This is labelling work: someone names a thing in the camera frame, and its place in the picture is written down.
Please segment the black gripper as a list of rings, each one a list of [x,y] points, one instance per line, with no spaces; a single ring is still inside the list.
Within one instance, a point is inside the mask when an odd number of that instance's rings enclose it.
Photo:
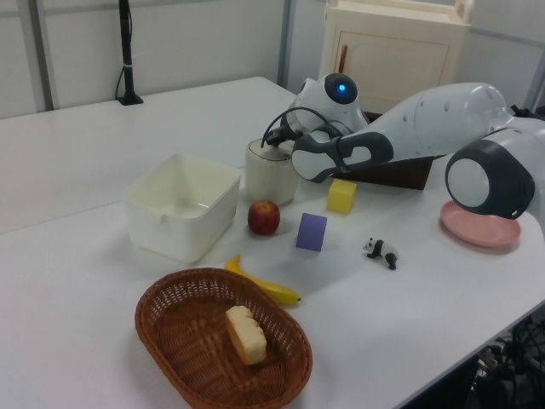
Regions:
[[[301,136],[300,131],[295,131],[288,124],[279,127],[267,133],[267,145],[277,147],[285,141],[294,141]]]

